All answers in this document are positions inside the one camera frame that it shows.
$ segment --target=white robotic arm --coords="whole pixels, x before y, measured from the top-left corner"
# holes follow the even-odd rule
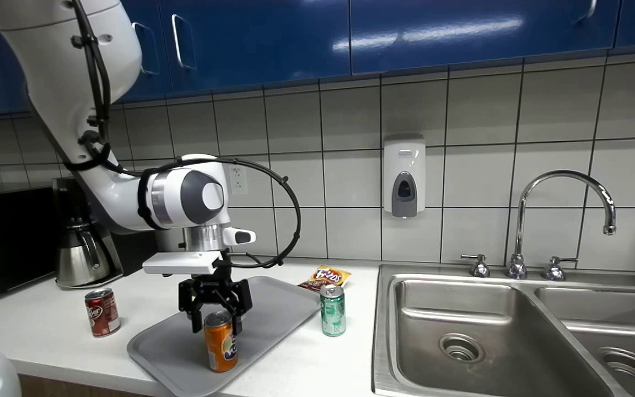
[[[265,172],[295,208],[294,240],[267,263],[254,258],[254,266],[281,265],[297,243],[300,208],[288,180],[259,164],[208,155],[141,174],[122,168],[106,144],[108,105],[139,78],[141,49],[120,0],[0,0],[0,33],[24,70],[51,144],[87,188],[97,218],[118,232],[195,227],[197,252],[156,253],[143,265],[153,273],[192,276],[180,286],[192,328],[202,328],[203,302],[221,302],[232,321],[250,311],[250,286],[232,282],[236,265],[227,248],[256,237],[230,227],[223,164]]]

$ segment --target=cabinet handle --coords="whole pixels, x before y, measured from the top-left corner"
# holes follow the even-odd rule
[[[177,62],[182,68],[192,68],[189,65],[186,65],[184,60],[184,49],[182,49],[182,36],[180,36],[180,19],[184,19],[180,14],[170,15],[170,26],[172,26],[172,45],[177,49]]]
[[[132,23],[132,29],[134,29],[134,33],[138,33],[139,47],[141,47],[141,36],[139,36],[139,29],[141,29],[141,32],[148,32],[148,36],[150,36],[150,38],[153,38],[153,43],[154,43],[154,32],[153,32],[150,26],[146,26],[146,24],[139,24],[139,23]],[[141,55],[141,75],[160,75],[156,70],[153,70],[153,68],[146,68],[146,65],[143,65],[143,55]]]
[[[589,0],[589,8],[584,15],[579,18],[579,24],[584,23],[584,19],[592,19],[597,12],[597,0]]]

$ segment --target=microwave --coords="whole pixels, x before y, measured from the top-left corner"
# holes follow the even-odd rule
[[[51,279],[57,246],[53,188],[0,195],[0,295]]]

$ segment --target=white soap dispenser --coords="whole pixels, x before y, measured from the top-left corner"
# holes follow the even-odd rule
[[[383,142],[383,212],[407,218],[425,209],[425,142],[398,137]]]

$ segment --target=stainless steel sink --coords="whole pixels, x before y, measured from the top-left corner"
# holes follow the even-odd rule
[[[635,291],[542,286],[537,295],[635,394]]]
[[[635,394],[635,279],[382,266],[377,394]]]

